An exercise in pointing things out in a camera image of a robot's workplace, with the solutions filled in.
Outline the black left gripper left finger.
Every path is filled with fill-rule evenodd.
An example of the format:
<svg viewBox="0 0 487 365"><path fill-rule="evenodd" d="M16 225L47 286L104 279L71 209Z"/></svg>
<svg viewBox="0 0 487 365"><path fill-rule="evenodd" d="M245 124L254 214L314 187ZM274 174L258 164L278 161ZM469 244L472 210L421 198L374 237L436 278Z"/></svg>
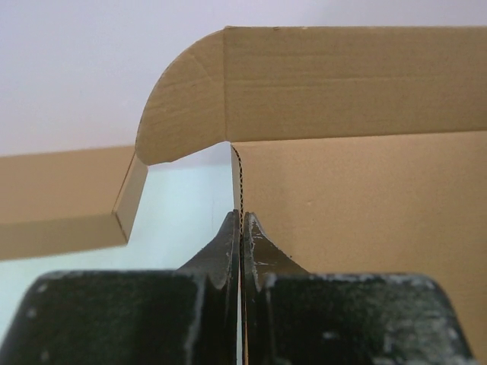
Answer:
<svg viewBox="0 0 487 365"><path fill-rule="evenodd" d="M51 271L24 295L3 364L234 364L240 215L176 270Z"/></svg>

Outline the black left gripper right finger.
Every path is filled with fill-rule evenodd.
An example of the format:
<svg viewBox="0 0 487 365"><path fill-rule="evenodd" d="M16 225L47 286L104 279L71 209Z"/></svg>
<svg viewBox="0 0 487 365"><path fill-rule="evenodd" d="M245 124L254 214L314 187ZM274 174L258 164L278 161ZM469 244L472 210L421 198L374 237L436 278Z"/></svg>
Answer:
<svg viewBox="0 0 487 365"><path fill-rule="evenodd" d="M448 296L405 273L312 274L243 217L245 364L473 364Z"/></svg>

